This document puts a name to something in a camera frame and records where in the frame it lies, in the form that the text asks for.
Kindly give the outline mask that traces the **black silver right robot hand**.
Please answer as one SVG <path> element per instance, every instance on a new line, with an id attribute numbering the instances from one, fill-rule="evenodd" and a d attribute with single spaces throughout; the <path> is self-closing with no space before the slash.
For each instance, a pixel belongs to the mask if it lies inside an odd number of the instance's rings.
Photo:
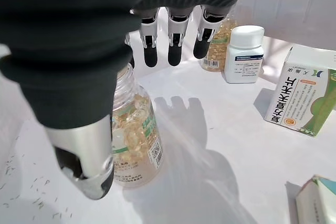
<path id="1" fill-rule="evenodd" d="M 133 59 L 128 33 L 155 45 L 157 11 L 170 16 L 169 63 L 193 8 L 202 8 L 193 54 L 204 58 L 237 0 L 1 0 L 1 74 L 14 82 L 44 126 L 60 169 L 93 200 L 113 182 L 110 114 L 117 73 Z"/>

